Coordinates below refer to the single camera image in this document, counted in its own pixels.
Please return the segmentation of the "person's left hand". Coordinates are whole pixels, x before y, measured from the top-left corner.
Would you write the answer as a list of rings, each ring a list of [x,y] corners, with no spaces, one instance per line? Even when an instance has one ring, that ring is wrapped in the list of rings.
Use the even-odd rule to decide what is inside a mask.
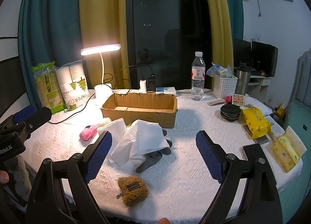
[[[7,184],[10,178],[6,171],[0,171],[0,184]]]

